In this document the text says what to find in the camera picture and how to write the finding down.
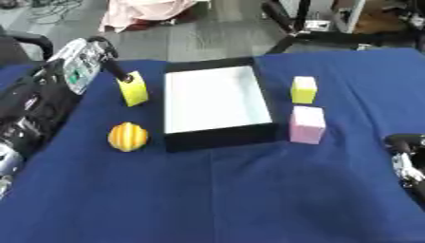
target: light yellow cube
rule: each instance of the light yellow cube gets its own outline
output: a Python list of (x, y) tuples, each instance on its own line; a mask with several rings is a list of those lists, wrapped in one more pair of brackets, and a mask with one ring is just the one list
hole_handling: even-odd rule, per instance
[(291, 88), (293, 103), (313, 103), (316, 93), (316, 80), (313, 77), (297, 76), (294, 78)]

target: gray floor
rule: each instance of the gray floor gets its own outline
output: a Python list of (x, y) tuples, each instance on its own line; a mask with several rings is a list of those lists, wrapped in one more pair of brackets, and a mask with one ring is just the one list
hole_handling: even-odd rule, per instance
[[(97, 29), (107, 1), (84, 0), (66, 18), (54, 25), (31, 20), (27, 7), (0, 10), (4, 28), (41, 33), (58, 49), (78, 37), (99, 34)], [(331, 0), (314, 1), (314, 11), (327, 11)], [(107, 32), (121, 59), (156, 59), (176, 62), (260, 55), (282, 38), (270, 20), (261, 19), (261, 0), (212, 0), (212, 8), (198, 6), (195, 21), (176, 26), (159, 26), (143, 31)], [(332, 47), (294, 46), (290, 51), (314, 51)], [(35, 47), (26, 47), (34, 57)]]

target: table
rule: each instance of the table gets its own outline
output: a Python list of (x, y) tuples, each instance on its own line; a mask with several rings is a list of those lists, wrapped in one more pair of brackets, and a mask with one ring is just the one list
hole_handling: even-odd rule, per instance
[[(425, 132), (425, 59), (411, 49), (256, 58), (281, 110), (281, 141), (166, 154), (166, 63), (122, 62), (152, 100), (124, 106), (101, 74), (54, 141), (0, 202), (8, 243), (422, 242), (425, 214), (397, 184), (381, 139)], [(0, 79), (23, 72), (8, 68)], [(315, 76), (325, 110), (320, 145), (289, 143), (289, 88)], [(123, 154), (106, 135), (120, 122), (147, 128), (150, 144)]]

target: black box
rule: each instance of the black box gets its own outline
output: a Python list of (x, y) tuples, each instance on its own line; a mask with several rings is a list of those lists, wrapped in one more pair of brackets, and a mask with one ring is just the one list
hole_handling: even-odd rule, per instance
[(278, 125), (252, 58), (175, 63), (166, 72), (168, 152), (276, 140)]

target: white cloth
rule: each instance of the white cloth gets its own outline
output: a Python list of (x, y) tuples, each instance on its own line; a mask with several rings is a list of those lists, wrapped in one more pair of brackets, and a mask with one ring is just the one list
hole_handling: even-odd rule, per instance
[(109, 8), (103, 16), (100, 32), (110, 26), (121, 32), (137, 20), (161, 21), (179, 15), (196, 0), (109, 0)]

